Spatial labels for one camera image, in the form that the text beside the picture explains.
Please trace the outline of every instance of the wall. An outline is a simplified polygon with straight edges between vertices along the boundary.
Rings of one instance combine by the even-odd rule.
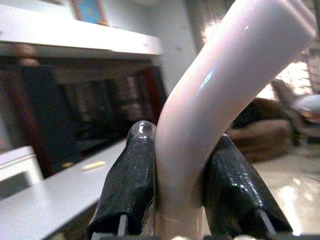
[[[159,58],[164,85],[169,94],[197,50],[184,0],[164,0],[149,9],[151,35],[161,39],[164,54]]]
[[[129,0],[101,1],[103,11],[112,27],[146,35],[151,34],[148,11],[145,6]],[[0,0],[0,4],[31,11],[46,12],[69,19],[75,18],[71,0],[65,0],[64,5],[53,4],[49,0]]]

